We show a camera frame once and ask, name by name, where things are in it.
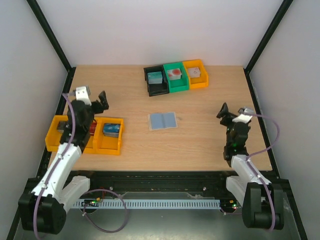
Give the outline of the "cream leather card holder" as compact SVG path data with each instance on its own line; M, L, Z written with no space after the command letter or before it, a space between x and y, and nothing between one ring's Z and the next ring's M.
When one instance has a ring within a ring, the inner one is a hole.
M148 115L148 125L150 131L177 128L178 122L176 113L151 113Z

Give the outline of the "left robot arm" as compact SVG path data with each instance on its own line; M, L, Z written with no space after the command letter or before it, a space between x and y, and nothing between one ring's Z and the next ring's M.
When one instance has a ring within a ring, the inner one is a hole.
M87 86L77 87L72 94L74 100L66 93L62 95L68 105L67 124L53 162L33 190L18 200L22 228L33 231L38 240L40 233L58 234L71 207L89 190L90 179L85 176L75 176L69 184L66 181L89 142L95 115L109 109L105 91L96 101L90 100Z

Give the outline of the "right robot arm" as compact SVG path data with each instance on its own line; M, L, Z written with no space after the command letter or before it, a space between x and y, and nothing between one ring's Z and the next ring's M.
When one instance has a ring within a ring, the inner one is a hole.
M259 114L248 107L242 107L238 114L233 114L227 103L223 103L216 117L226 127L223 158L237 173L220 181L218 191L224 196L233 194L242 207L242 220L247 228L283 229L283 189L263 176L251 160L253 154L249 154L246 148L250 122Z

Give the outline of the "red card stack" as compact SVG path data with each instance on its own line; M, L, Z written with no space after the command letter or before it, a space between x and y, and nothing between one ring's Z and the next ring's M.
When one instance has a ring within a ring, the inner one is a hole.
M97 122L94 121L89 128L89 133L91 136L95 134L96 127L97 127Z

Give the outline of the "blue VIP card stack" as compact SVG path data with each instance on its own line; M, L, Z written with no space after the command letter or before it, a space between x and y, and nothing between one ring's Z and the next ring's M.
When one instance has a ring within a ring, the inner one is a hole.
M105 137L118 138L120 133L121 124L118 123L105 123L102 128L102 133Z

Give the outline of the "yellow bin with blue cards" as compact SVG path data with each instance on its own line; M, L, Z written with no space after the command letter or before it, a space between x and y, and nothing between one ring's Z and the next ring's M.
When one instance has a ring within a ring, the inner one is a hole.
M123 118L96 117L97 127L94 133L93 149L96 154L120 155L122 145L122 133L124 131ZM105 123L121 124L119 136L104 136L103 126Z

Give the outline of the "grey card stack left bin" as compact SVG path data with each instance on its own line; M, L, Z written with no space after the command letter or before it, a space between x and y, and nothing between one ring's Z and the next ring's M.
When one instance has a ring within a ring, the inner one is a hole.
M67 124L67 121L59 121L56 130L60 133L63 133Z

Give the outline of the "grey card in yellow bin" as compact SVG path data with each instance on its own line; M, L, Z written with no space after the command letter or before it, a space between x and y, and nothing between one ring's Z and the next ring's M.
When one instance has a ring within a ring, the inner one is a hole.
M187 68L187 72L190 78L199 78L201 76L201 70L199 67Z

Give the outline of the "yellow bin with red cards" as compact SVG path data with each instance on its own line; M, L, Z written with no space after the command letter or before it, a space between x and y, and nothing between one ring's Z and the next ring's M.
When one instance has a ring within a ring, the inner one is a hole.
M45 145L49 152L56 152L60 145L60 139L63 132L57 131L57 125L59 121L68 121L68 117L66 115L55 115L45 137ZM94 135L91 136L88 140L88 143L84 149L85 154L94 154Z

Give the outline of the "yellow bin at back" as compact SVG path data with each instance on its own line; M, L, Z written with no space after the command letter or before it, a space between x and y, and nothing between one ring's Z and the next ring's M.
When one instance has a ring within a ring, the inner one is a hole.
M201 59L187 60L182 63L188 76L190 89L209 86L209 75Z

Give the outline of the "green bin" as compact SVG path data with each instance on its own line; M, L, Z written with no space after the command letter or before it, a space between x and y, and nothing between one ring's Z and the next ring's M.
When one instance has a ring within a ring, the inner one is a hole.
M167 63L163 68L170 93L189 90L189 78L182 62Z

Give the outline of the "black bin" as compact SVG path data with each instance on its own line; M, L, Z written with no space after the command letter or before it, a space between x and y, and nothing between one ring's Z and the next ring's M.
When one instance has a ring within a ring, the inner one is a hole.
M147 84L147 92L150 97L164 95L170 92L163 65L145 67L143 70Z

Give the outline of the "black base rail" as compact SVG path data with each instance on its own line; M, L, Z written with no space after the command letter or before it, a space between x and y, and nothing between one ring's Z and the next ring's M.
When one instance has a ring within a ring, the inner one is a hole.
M118 194L127 192L184 192L203 197L230 197L228 177L235 171L71 171L63 186L75 176L90 179L90 189L107 189Z

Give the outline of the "black frame post left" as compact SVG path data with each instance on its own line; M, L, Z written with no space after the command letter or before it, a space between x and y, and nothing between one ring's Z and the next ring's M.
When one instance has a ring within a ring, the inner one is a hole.
M37 0L26 0L68 74L75 72Z

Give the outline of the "black frame post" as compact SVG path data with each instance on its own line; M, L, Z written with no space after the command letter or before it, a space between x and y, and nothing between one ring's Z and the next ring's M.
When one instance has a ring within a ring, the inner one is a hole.
M26 0L68 74L75 72L37 0Z
M281 5L279 6L276 14L274 15L272 21L270 22L267 30L265 31L261 41L259 42L256 50L254 51L252 57L250 58L246 68L244 69L245 75L249 75L253 70L254 66L256 65L257 61L259 60L261 54L265 50L267 44L271 40L273 34L275 33L276 29L278 28L279 24L281 23L282 19L286 15L287 11L289 10L293 0L283 0Z

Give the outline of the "black frame post right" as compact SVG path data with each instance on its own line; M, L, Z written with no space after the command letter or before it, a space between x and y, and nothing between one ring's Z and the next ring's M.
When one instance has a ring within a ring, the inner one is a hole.
M273 34L275 33L276 29L278 28L279 24L281 23L282 19L286 15L287 11L289 10L293 0L283 0L281 5L279 6L276 14L274 15L272 21L270 22L267 30L265 31L261 41L259 42L256 50L254 51L252 57L250 58L246 68L244 69L245 75L249 75L253 70L254 66L256 65L257 61L259 60L261 54L265 50L267 44L271 40Z

